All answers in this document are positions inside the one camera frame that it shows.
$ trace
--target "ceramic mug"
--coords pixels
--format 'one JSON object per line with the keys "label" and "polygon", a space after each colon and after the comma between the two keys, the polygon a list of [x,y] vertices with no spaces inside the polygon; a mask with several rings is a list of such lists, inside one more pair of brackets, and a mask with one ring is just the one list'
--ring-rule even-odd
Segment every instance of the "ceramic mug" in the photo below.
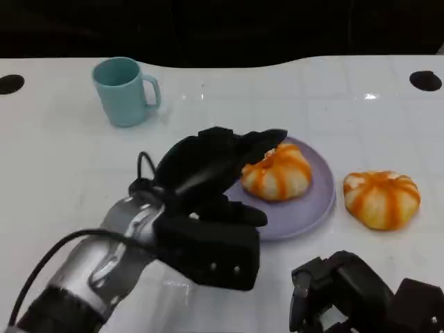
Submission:
{"label": "ceramic mug", "polygon": [[[105,113],[116,126],[137,125],[159,108],[159,83],[153,76],[143,74],[133,59],[118,57],[105,60],[95,66],[92,79]],[[143,80],[153,85],[155,104],[149,105],[146,101]]]}

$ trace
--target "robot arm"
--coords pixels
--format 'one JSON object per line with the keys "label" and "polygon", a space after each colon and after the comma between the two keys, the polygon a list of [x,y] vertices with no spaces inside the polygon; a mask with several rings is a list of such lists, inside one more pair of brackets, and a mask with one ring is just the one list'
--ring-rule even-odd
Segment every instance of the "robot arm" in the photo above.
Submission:
{"label": "robot arm", "polygon": [[[444,293],[404,279],[393,295],[361,258],[340,251],[292,272],[290,331],[299,333],[442,333]],[[319,317],[331,306],[348,317],[324,330]]]}
{"label": "robot arm", "polygon": [[[155,259],[199,284],[252,289],[259,269],[255,226],[266,224],[266,216],[223,192],[245,163],[258,162],[286,136],[284,130],[238,136],[211,128],[177,143],[154,179],[139,175],[101,225],[138,246],[88,236],[7,333],[98,332]],[[190,218],[192,212],[200,219]]]}

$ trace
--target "purple plate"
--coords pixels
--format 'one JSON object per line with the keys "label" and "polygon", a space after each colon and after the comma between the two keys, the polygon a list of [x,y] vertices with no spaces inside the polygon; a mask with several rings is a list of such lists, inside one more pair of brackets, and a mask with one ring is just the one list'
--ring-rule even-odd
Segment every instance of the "purple plate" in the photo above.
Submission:
{"label": "purple plate", "polygon": [[225,193],[230,200],[241,201],[265,212],[268,224],[259,228],[262,240],[285,239],[312,229],[326,220],[336,199],[333,174],[327,162],[304,142],[290,137],[285,142],[296,144],[311,165],[311,185],[303,196],[268,203],[247,194],[240,180]]}

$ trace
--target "white table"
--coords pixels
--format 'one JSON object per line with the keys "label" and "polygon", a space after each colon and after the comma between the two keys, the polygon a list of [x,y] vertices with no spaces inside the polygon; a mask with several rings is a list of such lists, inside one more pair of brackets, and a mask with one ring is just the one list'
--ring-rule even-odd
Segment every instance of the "white table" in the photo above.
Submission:
{"label": "white table", "polygon": [[[392,289],[404,277],[444,287],[444,89],[422,92],[409,82],[420,69],[444,78],[444,58],[320,57],[258,69],[142,65],[158,77],[163,105],[160,116],[127,129],[112,127],[102,111],[90,76],[100,61],[0,60],[0,76],[26,80],[17,93],[0,96],[2,325],[49,247],[68,232],[98,226],[126,195],[140,150],[159,161],[179,139],[213,125],[238,133],[287,128],[330,163],[338,200],[316,230],[264,244],[253,291],[194,287],[177,332],[288,332],[291,269],[337,250],[360,255]],[[416,181],[422,204],[408,228],[371,232],[346,212],[343,177],[368,169],[394,169]],[[69,249],[45,269],[26,304]],[[182,304],[170,293],[182,282],[160,264],[148,268],[103,331],[165,332],[164,322],[173,321],[156,308],[169,297]]]}

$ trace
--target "mug handle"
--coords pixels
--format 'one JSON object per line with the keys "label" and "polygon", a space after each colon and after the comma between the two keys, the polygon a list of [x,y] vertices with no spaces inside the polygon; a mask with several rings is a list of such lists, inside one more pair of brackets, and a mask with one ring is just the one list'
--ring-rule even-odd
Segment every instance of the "mug handle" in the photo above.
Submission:
{"label": "mug handle", "polygon": [[160,96],[160,87],[157,79],[154,76],[148,74],[142,74],[142,79],[150,82],[153,85],[154,95],[155,95],[155,107],[158,108],[160,106],[160,102],[162,101],[162,97]]}

